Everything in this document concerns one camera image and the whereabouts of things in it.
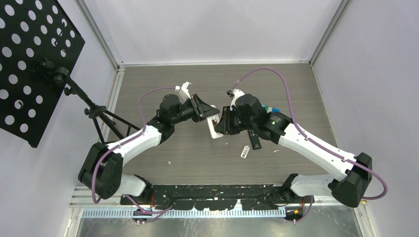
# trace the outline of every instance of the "white wall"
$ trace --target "white wall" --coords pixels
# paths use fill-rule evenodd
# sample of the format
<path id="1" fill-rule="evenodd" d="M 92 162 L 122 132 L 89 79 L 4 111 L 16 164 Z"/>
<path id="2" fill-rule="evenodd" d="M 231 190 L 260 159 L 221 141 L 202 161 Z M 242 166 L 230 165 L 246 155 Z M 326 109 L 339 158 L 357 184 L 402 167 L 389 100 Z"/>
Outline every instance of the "white wall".
<path id="1" fill-rule="evenodd" d="M 388 183 L 369 202 L 378 236 L 419 232 L 418 22 L 417 0 L 352 1 L 314 67 L 338 145 L 370 154 Z"/>
<path id="2" fill-rule="evenodd" d="M 59 2 L 86 41 L 72 78 L 105 104 L 114 69 L 75 2 Z M 78 172 L 97 139 L 84 108 L 78 97 L 63 94 L 36 149 L 0 130 L 0 236 L 63 235 Z"/>
<path id="3" fill-rule="evenodd" d="M 125 64 L 307 62 L 340 0 L 95 0 Z"/>

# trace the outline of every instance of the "gray wood grain tabletop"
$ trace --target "gray wood grain tabletop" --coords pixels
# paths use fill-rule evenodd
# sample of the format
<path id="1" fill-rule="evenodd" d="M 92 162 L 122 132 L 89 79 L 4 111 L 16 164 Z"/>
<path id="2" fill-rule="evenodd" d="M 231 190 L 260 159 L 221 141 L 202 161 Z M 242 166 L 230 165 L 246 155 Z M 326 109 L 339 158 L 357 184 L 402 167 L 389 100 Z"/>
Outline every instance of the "gray wood grain tabletop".
<path id="1" fill-rule="evenodd" d="M 262 66 L 278 69 L 284 75 L 298 123 L 335 145 L 308 64 L 127 67 L 115 113 L 142 127 L 138 110 L 140 96 L 151 89 L 182 85 L 185 81 L 192 83 L 191 94 L 197 93 L 206 103 L 222 109 L 231 102 L 226 91 L 244 74 Z M 256 96 L 262 104 L 290 115 L 284 86 L 274 73 L 256 72 L 238 88 Z M 141 106 L 147 121 L 155 115 L 163 96 L 171 93 L 176 94 L 174 90 L 164 90 L 144 98 Z M 126 129 L 123 124 L 117 123 L 117 126 Z M 110 134 L 108 140 L 116 140 L 116 136 Z M 288 148 L 263 140 L 261 143 L 261 150 L 251 149 L 246 158 L 241 158 L 243 147 L 251 147 L 247 132 L 213 140 L 206 121 L 189 120 L 177 124 L 175 133 L 167 141 L 132 159 L 124 167 L 124 173 L 138 174 L 153 184 L 281 184 L 291 173 L 326 173 Z"/>

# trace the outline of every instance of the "black perforated board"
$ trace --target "black perforated board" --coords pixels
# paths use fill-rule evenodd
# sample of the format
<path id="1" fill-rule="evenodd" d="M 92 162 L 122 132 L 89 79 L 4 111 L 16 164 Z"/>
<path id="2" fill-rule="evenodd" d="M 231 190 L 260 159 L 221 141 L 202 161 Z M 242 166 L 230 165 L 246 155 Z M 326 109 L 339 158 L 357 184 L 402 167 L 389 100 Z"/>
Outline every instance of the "black perforated board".
<path id="1" fill-rule="evenodd" d="M 83 46 L 56 0 L 1 0 L 0 127 L 37 147 L 65 84 L 35 69 L 46 57 L 72 71 Z"/>

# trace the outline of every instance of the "black tripod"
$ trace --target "black tripod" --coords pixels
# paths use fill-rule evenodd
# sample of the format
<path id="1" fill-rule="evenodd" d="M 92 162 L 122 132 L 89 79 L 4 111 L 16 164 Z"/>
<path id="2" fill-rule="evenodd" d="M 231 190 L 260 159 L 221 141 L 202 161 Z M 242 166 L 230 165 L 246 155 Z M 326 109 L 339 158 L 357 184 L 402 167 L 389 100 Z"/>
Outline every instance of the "black tripod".
<path id="1" fill-rule="evenodd" d="M 125 119 L 117 116 L 116 114 L 110 112 L 106 109 L 106 106 L 98 106 L 93 103 L 92 100 L 87 96 L 87 94 L 74 82 L 70 75 L 68 69 L 64 67 L 56 67 L 54 63 L 48 61 L 46 58 L 43 58 L 41 62 L 41 67 L 48 71 L 48 74 L 54 75 L 54 81 L 56 83 L 66 83 L 70 86 L 70 88 L 64 88 L 65 95 L 78 95 L 89 108 L 84 109 L 84 114 L 87 115 L 90 119 L 93 119 L 94 126 L 96 127 L 97 134 L 99 135 L 100 142 L 102 144 L 106 144 L 105 139 L 103 138 L 102 131 L 100 130 L 99 123 L 97 122 L 97 117 L 99 117 L 114 133 L 119 139 L 124 139 L 125 137 L 129 136 L 129 132 L 131 128 L 136 130 L 140 130 L 139 127 L 135 126 L 134 124 L 126 121 Z M 119 129 L 115 126 L 116 123 L 112 121 L 108 116 L 105 114 L 112 116 L 113 118 L 123 122 L 124 124 L 128 125 L 128 130 L 126 131 L 126 135 L 124 136 Z"/>

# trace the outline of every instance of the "white dot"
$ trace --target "white dot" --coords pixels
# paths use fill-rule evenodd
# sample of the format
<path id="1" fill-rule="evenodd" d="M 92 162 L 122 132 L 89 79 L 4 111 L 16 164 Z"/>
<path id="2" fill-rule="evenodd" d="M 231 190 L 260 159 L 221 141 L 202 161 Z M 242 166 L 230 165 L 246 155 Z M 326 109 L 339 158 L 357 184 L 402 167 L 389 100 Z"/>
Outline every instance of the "white dot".
<path id="1" fill-rule="evenodd" d="M 40 45 L 41 44 L 41 38 L 39 38 L 38 36 L 34 37 L 34 42 L 36 45 Z"/>
<path id="2" fill-rule="evenodd" d="M 37 112 L 34 109 L 30 109 L 28 111 L 28 115 L 29 115 L 29 117 L 33 118 L 33 117 L 35 117 L 35 115 L 37 115 Z"/>
<path id="3" fill-rule="evenodd" d="M 0 90 L 0 99 L 5 100 L 9 97 L 9 92 L 5 89 Z"/>
<path id="4" fill-rule="evenodd" d="M 17 108 L 18 110 L 23 108 L 23 102 L 21 100 L 16 100 L 14 102 L 14 107 Z"/>
<path id="5" fill-rule="evenodd" d="M 35 5 L 37 6 L 37 8 L 38 8 L 39 10 L 42 10 L 42 3 L 41 3 L 39 0 L 36 0 L 36 1 L 35 1 Z"/>
<path id="6" fill-rule="evenodd" d="M 29 95 L 31 94 L 31 92 L 32 92 L 32 89 L 30 86 L 26 85 L 23 87 L 23 93 L 25 93 L 25 95 Z"/>
<path id="7" fill-rule="evenodd" d="M 52 16 L 47 15 L 46 16 L 46 20 L 48 21 L 48 23 L 52 24 L 53 20 L 52 20 Z"/>
<path id="8" fill-rule="evenodd" d="M 26 69 L 26 63 L 25 62 L 23 62 L 23 61 L 19 61 L 18 63 L 17 63 L 17 67 L 20 69 L 20 70 L 25 70 Z"/>
<path id="9" fill-rule="evenodd" d="M 10 48 L 8 48 L 8 47 L 3 47 L 3 49 L 1 50 L 1 52 L 3 53 L 3 55 L 6 58 L 10 58 L 12 56 L 12 50 L 10 50 Z"/>
<path id="10" fill-rule="evenodd" d="M 26 54 L 28 55 L 28 57 L 32 58 L 34 56 L 34 51 L 31 48 L 27 48 Z"/>
<path id="11" fill-rule="evenodd" d="M 25 133 L 25 132 L 28 131 L 28 129 L 29 129 L 29 127 L 28 127 L 28 125 L 26 123 L 20 125 L 20 131 L 21 132 Z"/>
<path id="12" fill-rule="evenodd" d="M 42 96 L 39 95 L 39 96 L 36 97 L 35 100 L 38 104 L 42 104 L 43 98 L 42 98 Z"/>
<path id="13" fill-rule="evenodd" d="M 12 41 L 15 44 L 20 44 L 20 37 L 17 34 L 12 34 Z"/>
<path id="14" fill-rule="evenodd" d="M 14 9 L 13 9 L 13 7 L 11 5 L 4 6 L 4 9 L 6 10 L 6 13 L 9 16 L 13 16 L 14 15 Z"/>
<path id="15" fill-rule="evenodd" d="M 57 8 L 56 6 L 52 6 L 52 11 L 53 11 L 55 14 L 58 14 L 58 8 Z"/>
<path id="16" fill-rule="evenodd" d="M 9 82 L 11 83 L 11 84 L 16 84 L 17 83 L 17 76 L 15 75 L 15 74 L 11 74 L 10 76 L 9 76 Z"/>
<path id="17" fill-rule="evenodd" d="M 29 15 L 29 18 L 30 18 L 31 20 L 33 20 L 33 21 L 35 21 L 35 20 L 36 20 L 36 18 L 37 18 L 37 16 L 35 15 L 34 11 L 32 11 L 32 10 L 30 10 L 30 11 L 28 12 L 28 15 Z"/>
<path id="18" fill-rule="evenodd" d="M 48 33 L 48 30 L 47 30 L 46 26 L 41 25 L 41 32 L 42 32 L 44 35 L 46 35 L 46 33 Z"/>
<path id="19" fill-rule="evenodd" d="M 3 21 L 3 19 L 0 17 L 0 29 L 3 29 L 6 26 L 6 23 Z"/>
<path id="20" fill-rule="evenodd" d="M 51 44 L 52 44 L 52 46 L 57 46 L 57 40 L 55 39 L 55 38 L 52 38 L 51 39 Z"/>
<path id="21" fill-rule="evenodd" d="M 7 125 L 12 125 L 14 123 L 14 117 L 12 115 L 7 115 L 6 119 L 4 120 L 4 122 Z"/>
<path id="22" fill-rule="evenodd" d="M 26 22 L 24 22 L 24 21 L 22 21 L 22 22 L 20 23 L 20 28 L 22 28 L 22 30 L 23 30 L 24 32 L 28 32 L 28 30 L 29 30 L 29 26 L 28 26 L 28 24 L 26 24 Z"/>

